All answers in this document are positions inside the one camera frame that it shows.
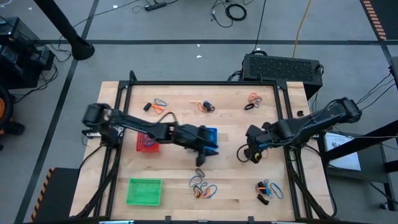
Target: yellow cable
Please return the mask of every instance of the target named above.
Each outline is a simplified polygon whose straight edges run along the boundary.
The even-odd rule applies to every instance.
[[[293,50],[292,58],[294,58],[294,55],[296,54],[296,47],[297,47],[297,42],[299,41],[300,29],[303,26],[303,22],[304,22],[305,16],[307,16],[307,12],[308,12],[308,9],[310,8],[311,2],[312,2],[312,0],[309,0],[307,8],[305,9],[305,12],[304,12],[303,19],[301,20],[301,23],[300,23],[300,27],[298,27],[298,31],[297,31],[297,35],[296,35],[296,41],[294,42],[294,50]]]

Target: green basket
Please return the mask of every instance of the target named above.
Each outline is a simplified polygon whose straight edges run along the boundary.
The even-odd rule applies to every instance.
[[[162,180],[160,179],[130,179],[126,203],[159,206],[161,194]]]

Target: red basket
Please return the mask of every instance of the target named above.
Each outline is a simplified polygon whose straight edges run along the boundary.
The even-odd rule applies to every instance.
[[[137,152],[159,152],[159,143],[146,134],[138,133],[136,150]]]

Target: concrete floor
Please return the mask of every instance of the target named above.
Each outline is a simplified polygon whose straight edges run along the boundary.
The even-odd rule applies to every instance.
[[[56,2],[70,22],[76,24],[89,16],[93,3],[98,0]],[[127,2],[99,1],[96,13]],[[87,104],[97,100],[101,82],[126,80],[130,70],[135,71],[139,80],[226,80],[240,68],[244,54],[254,46],[234,44],[229,40],[256,39],[263,0],[255,0],[245,6],[248,10],[247,19],[235,22],[229,29],[221,28],[211,21],[210,8],[213,3],[214,0],[180,0],[163,9],[133,14],[132,7],[146,4],[145,1],[139,1],[93,19],[88,40],[207,39],[223,40],[224,44],[103,44],[95,45],[96,53],[88,60],[72,62],[70,59],[56,63],[58,78],[46,90],[31,94],[15,107],[15,118],[26,125],[25,133],[18,137],[2,136],[0,139],[4,144],[4,150],[0,152],[0,176],[3,180],[0,182],[1,223],[12,223],[16,219],[67,77],[73,79],[25,221],[29,221],[48,169],[77,168],[80,165],[85,150],[81,144],[81,117]],[[307,0],[267,0],[260,39],[294,40],[307,3]],[[221,8],[216,10],[217,18],[223,24],[228,24]],[[0,7],[0,15],[20,17],[41,39],[56,40],[60,37],[33,0],[13,0],[9,5]],[[85,22],[76,27],[79,34],[84,27]],[[314,1],[300,39],[342,40],[339,45],[322,45],[326,42],[319,42],[315,45],[299,45],[297,48],[297,58],[319,60],[325,66],[324,86],[318,96],[319,108],[342,96],[357,100],[389,73],[388,62],[379,45],[346,45],[344,42],[377,40],[360,0]],[[258,47],[269,55],[291,57],[294,46],[267,44]],[[61,48],[68,49],[68,45],[62,45]],[[398,55],[398,46],[389,45],[388,49],[391,55]],[[378,94],[370,97],[364,105]],[[341,130],[364,134],[395,120],[398,105],[391,102],[395,102],[397,97],[396,88],[392,88],[364,111],[360,122],[341,125]],[[386,144],[397,147],[393,141]],[[398,159],[398,151],[386,149],[386,157],[388,161]],[[398,175],[391,175],[391,178],[395,192],[398,192]],[[392,220],[398,219],[397,212],[377,208],[384,198],[367,183],[330,177],[330,184],[336,198],[338,218],[371,223],[392,223]]]

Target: wooden tabletop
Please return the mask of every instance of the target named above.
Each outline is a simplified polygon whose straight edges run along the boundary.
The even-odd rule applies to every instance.
[[[118,82],[103,82],[98,102],[113,106],[117,87]],[[288,83],[288,88],[294,116],[298,110],[309,114],[302,83]],[[260,95],[263,101],[259,108],[244,111],[243,107],[252,92]],[[286,118],[282,92],[280,97]],[[251,124],[261,127],[266,121],[273,123],[278,120],[271,86],[133,86],[129,115],[157,121],[161,115],[157,115],[153,109],[146,113],[143,110],[145,104],[153,102],[154,98],[166,101],[166,111],[174,112],[180,124],[217,128],[220,154],[207,157],[201,169],[206,174],[205,180],[209,184],[216,184],[218,191],[210,199],[194,197],[188,182],[195,175],[196,153],[173,144],[160,145],[159,153],[137,152],[137,133],[127,130],[123,140],[112,219],[164,220],[166,215],[170,215],[172,220],[243,221],[248,216],[254,216],[256,221],[294,220],[283,149],[270,149],[268,157],[258,164],[242,163],[236,158],[236,150],[246,143],[245,133]],[[199,111],[197,104],[203,101],[212,103],[216,107],[215,112]],[[99,142],[99,139],[88,141],[85,157],[98,147]],[[317,148],[315,141],[311,140],[308,144]],[[104,149],[98,151],[83,166],[70,215],[76,215],[82,210],[98,188],[104,152]],[[319,156],[306,149],[302,150],[301,156],[308,190],[331,215],[333,209]],[[131,178],[162,179],[160,206],[127,205],[127,187]],[[267,206],[258,201],[254,190],[256,184],[265,179],[276,183],[284,193],[283,199],[268,198],[270,203]],[[298,188],[297,192],[300,212],[304,217],[302,194]],[[107,199],[108,191],[104,193],[102,215],[105,213]]]

